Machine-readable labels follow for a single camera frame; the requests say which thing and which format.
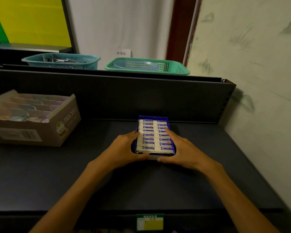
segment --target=brown door frame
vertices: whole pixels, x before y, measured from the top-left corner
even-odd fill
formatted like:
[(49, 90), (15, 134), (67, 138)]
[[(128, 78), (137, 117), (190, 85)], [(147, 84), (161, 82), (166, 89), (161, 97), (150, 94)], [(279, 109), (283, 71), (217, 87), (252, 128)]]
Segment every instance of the brown door frame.
[(178, 61), (183, 63), (184, 66), (187, 65), (202, 0), (198, 0), (198, 3), (196, 1), (173, 1), (166, 60)]

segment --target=hand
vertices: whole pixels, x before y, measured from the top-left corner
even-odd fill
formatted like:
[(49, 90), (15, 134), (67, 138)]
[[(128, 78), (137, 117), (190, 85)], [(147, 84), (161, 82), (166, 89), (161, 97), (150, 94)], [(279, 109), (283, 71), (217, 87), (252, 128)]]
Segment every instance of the hand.
[(112, 144), (101, 153), (94, 161), (106, 166), (110, 171), (123, 167), (129, 163), (149, 159), (149, 154), (135, 154), (131, 151), (132, 142), (140, 135), (140, 132), (133, 131), (125, 135), (119, 135)]
[(196, 169), (204, 174), (221, 165), (200, 151), (188, 139), (176, 135), (167, 128), (166, 132), (174, 142), (177, 152), (174, 156), (159, 158), (159, 162), (181, 165), (185, 168)]

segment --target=barcode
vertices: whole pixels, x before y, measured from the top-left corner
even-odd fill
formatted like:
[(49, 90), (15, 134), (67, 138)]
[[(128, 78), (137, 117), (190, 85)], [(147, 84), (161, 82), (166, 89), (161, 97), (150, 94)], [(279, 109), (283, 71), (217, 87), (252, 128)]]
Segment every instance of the barcode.
[(0, 137), (4, 140), (42, 141), (36, 130), (0, 127)]

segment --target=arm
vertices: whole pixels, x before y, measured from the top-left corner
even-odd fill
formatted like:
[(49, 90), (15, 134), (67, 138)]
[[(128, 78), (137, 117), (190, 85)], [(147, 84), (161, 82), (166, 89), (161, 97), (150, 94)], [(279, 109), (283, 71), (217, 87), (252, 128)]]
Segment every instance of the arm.
[(97, 159), (89, 162), (73, 186), (39, 220), (30, 233), (71, 232), (95, 188), (109, 172), (128, 163), (148, 159), (148, 154), (131, 152), (131, 143), (139, 134), (134, 131), (118, 136)]
[(177, 147), (172, 157), (159, 158), (159, 162), (174, 163), (202, 172), (217, 192), (234, 225), (240, 233), (279, 233), (268, 219), (250, 202), (224, 171), (190, 141), (166, 129)]

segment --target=white wall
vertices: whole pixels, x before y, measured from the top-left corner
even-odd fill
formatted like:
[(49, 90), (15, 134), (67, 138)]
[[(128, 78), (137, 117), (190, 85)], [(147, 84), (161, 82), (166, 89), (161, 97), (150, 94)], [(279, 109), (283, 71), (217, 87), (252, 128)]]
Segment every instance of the white wall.
[(291, 209), (290, 22), (291, 0), (203, 0), (188, 69), (243, 91), (225, 130)]
[(98, 69), (130, 49), (165, 59), (173, 0), (67, 0), (80, 54), (100, 56)]

